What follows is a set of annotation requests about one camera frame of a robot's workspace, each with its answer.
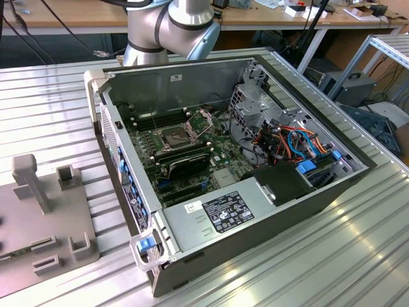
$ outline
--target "wooden tabletop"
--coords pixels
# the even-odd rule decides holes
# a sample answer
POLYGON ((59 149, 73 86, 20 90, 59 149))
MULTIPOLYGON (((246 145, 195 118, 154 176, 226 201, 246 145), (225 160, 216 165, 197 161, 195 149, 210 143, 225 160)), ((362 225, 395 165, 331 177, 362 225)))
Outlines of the wooden tabletop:
MULTIPOLYGON (((16 9, 30 10, 30 14, 22 14, 29 28, 59 28, 61 25, 50 14, 39 0, 23 0, 24 6, 16 9)), ((127 25, 127 15, 119 6, 103 3, 99 0, 46 0, 67 26, 70 27, 123 27, 127 25)), ((394 6, 394 0, 382 0, 382 4, 394 6)), ((14 22, 8 3, 4 14, 9 22, 14 22)), ((392 24, 407 24, 409 20, 394 19, 392 24)), ((274 10, 258 3, 252 3, 251 9, 226 8, 223 12, 223 25, 229 26, 291 26, 304 25, 302 17, 291 17, 284 13, 284 8, 274 10)), ((336 7, 336 12, 321 19, 319 25, 359 26, 379 25, 379 21, 361 22, 336 7)))

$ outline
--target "power supply unit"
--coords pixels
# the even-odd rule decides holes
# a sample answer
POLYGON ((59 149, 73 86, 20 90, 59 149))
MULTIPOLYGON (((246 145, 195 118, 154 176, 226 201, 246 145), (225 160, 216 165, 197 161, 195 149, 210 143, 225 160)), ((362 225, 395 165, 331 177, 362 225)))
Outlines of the power supply unit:
MULTIPOLYGON (((320 82, 319 89, 327 95, 341 75, 342 72, 329 72, 325 74, 320 82)), ((334 101, 346 104, 347 106, 357 107, 369 96, 374 86, 376 86, 375 80, 368 77, 362 71, 354 71, 336 93, 334 101)))

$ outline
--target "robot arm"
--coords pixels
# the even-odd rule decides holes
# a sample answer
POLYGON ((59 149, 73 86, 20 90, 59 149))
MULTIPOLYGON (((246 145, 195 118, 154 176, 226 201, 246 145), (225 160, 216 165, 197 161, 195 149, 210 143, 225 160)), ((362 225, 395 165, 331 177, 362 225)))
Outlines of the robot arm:
MULTIPOLYGON (((102 0, 118 4, 119 0, 102 0)), ((203 59, 213 49, 220 26, 209 0, 128 0, 128 46, 124 66, 167 62, 167 50, 203 59)))

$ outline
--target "warning label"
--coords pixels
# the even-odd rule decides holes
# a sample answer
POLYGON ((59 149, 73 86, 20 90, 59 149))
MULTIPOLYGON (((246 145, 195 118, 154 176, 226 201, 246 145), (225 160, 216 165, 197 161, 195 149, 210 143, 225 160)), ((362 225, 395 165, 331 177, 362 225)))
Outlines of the warning label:
POLYGON ((248 206, 237 191, 202 204, 215 229, 224 233, 254 219, 248 206))

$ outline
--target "workbench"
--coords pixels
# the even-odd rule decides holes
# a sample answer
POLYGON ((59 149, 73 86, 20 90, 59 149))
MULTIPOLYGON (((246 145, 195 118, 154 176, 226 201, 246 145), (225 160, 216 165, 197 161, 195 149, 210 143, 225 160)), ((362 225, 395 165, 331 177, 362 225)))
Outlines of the workbench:
MULTIPOLYGON (((51 15, 51 13, 38 0, 24 0, 24 8, 30 14, 22 14, 27 22, 29 30, 33 35, 67 34, 61 24, 51 15)), ((103 3, 99 0, 47 0, 49 6, 56 12, 68 27, 78 34, 90 33, 126 33, 127 15, 119 6, 103 3)), ((395 12, 399 12, 399 5, 393 0, 382 0, 382 4, 388 5, 395 12)), ((381 20, 372 22, 361 22, 343 11, 343 6, 336 6, 336 12, 328 14, 321 19, 317 26, 317 32, 307 49, 298 71, 303 73, 310 60, 314 56, 323 40, 325 34, 330 29, 388 29, 392 34, 398 34, 409 20, 394 19, 389 24, 381 20)), ((10 9, 6 4, 4 8, 6 18, 14 21, 10 9)), ((294 30, 303 29, 305 19, 302 17, 291 17, 284 13, 283 7, 275 9, 267 8, 261 4, 253 2, 251 9, 244 10, 227 7, 223 11, 221 29, 226 31, 243 30, 294 30)), ((14 35, 11 29, 4 28, 4 35, 14 35)))
MULTIPOLYGON (((378 167, 323 212, 154 299, 148 277, 135 266, 128 247, 130 235, 93 133, 84 89, 84 71, 116 67, 117 62, 2 70, 0 184, 13 180, 13 155, 34 153, 38 175, 65 164, 79 168, 101 257, 9 295, 0 306, 407 306, 409 169, 277 53, 242 49, 210 57, 255 53, 378 167)), ((282 89, 270 90, 291 106, 282 89)))

